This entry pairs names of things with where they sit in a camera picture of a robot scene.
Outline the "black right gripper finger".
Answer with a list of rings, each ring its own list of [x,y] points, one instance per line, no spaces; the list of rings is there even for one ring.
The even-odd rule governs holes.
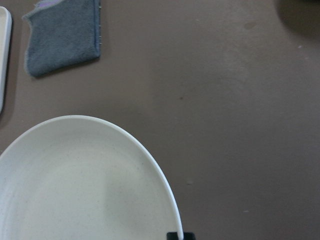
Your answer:
[[[183,235],[179,236],[177,232],[168,232],[166,234],[167,240],[196,240],[196,236],[193,232],[183,232]]]

